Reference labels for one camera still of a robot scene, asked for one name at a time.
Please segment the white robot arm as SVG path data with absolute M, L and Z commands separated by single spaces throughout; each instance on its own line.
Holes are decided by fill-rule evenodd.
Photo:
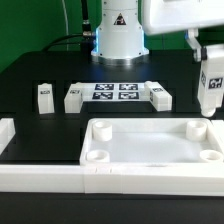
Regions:
M 200 60 L 198 30 L 218 25 L 224 25 L 224 0 L 102 0 L 91 56 L 98 63 L 130 65 L 149 54 L 146 35 L 184 31 Z

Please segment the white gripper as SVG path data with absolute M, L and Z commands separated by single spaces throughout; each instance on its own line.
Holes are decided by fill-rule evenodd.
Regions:
M 185 40 L 200 62 L 197 29 L 224 24 L 224 0 L 142 0 L 141 16 L 146 35 L 187 30 Z

